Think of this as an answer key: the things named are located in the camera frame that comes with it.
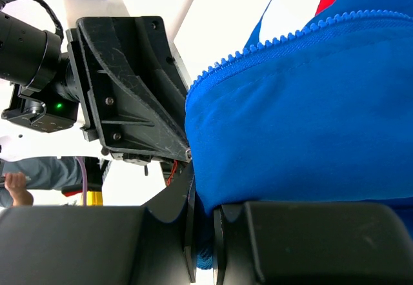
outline blue fabric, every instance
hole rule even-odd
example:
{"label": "blue fabric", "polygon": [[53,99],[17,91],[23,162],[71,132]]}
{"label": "blue fabric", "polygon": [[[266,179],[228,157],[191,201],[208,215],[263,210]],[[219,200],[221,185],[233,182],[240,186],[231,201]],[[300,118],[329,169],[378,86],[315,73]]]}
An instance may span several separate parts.
{"label": "blue fabric", "polygon": [[257,45],[257,43],[259,42],[259,33],[261,32],[261,24],[263,22],[265,12],[267,12],[269,6],[271,5],[271,2],[272,0],[270,0],[270,2],[267,4],[267,7],[265,8],[263,15],[259,19],[258,24],[254,28],[254,30],[252,31],[251,36],[249,37],[245,45],[246,48],[249,48],[251,45]]}
{"label": "blue fabric", "polygon": [[[412,0],[337,0],[313,21],[379,8],[413,16]],[[247,200],[373,200],[413,232],[413,26],[398,21],[330,26],[194,85],[185,127],[204,217]],[[212,233],[199,238],[202,268]]]}

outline gray sleeve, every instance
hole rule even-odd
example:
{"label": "gray sleeve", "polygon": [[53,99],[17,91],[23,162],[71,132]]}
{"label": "gray sleeve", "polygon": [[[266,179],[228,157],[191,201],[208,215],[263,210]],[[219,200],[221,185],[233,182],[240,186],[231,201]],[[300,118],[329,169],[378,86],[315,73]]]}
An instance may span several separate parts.
{"label": "gray sleeve", "polygon": [[81,168],[75,157],[34,157],[5,163],[3,173],[18,172],[29,176],[28,190],[61,190],[82,181]]}
{"label": "gray sleeve", "polygon": [[13,205],[13,198],[6,188],[0,188],[0,207],[9,208]]}

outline white wall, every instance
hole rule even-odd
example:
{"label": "white wall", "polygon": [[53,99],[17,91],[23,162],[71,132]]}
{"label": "white wall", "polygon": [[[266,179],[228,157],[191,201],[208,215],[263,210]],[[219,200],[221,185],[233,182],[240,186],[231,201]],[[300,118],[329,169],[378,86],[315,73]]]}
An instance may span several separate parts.
{"label": "white wall", "polygon": [[[63,0],[45,0],[65,22]],[[174,21],[183,0],[124,0],[131,15],[160,15],[166,25]],[[273,37],[285,33],[285,22],[297,20],[295,29],[300,29],[316,11],[319,0],[276,0],[283,9],[274,27]],[[269,0],[195,0],[181,30],[176,37],[176,46],[193,79],[207,66],[222,57],[242,49]],[[21,1],[5,8],[5,12],[38,28],[53,30],[53,25],[42,8],[30,1]],[[6,88],[0,85],[0,105],[8,102]],[[122,162],[116,163],[105,185],[107,204],[141,204],[163,185],[159,167],[150,169],[150,176],[143,176],[143,169]],[[50,192],[37,193],[36,203],[58,203],[61,198]],[[212,284],[211,271],[199,271],[197,284]]]}

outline screw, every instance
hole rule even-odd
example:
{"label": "screw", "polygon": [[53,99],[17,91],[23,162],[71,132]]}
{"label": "screw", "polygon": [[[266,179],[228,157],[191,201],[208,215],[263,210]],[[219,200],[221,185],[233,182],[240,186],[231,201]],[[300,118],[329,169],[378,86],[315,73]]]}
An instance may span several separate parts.
{"label": "screw", "polygon": [[119,141],[120,139],[122,139],[122,135],[119,132],[114,133],[114,135],[112,136],[112,138],[115,141]]}
{"label": "screw", "polygon": [[102,154],[103,156],[107,156],[107,155],[109,155],[109,153],[110,153],[110,151],[109,151],[107,148],[102,148],[101,154]]}
{"label": "screw", "polygon": [[112,97],[107,97],[107,98],[105,99],[105,103],[106,103],[108,106],[113,106],[113,104],[115,103],[115,99],[113,99]]}
{"label": "screw", "polygon": [[191,161],[192,160],[192,152],[190,148],[187,148],[185,151],[185,156],[186,156],[186,160],[187,161]]}

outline person's hand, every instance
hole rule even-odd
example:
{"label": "person's hand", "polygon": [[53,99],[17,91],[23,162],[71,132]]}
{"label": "person's hand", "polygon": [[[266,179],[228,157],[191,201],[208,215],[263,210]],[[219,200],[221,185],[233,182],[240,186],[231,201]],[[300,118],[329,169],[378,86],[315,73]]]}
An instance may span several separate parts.
{"label": "person's hand", "polygon": [[26,191],[26,176],[23,173],[6,174],[5,188],[12,197]]}

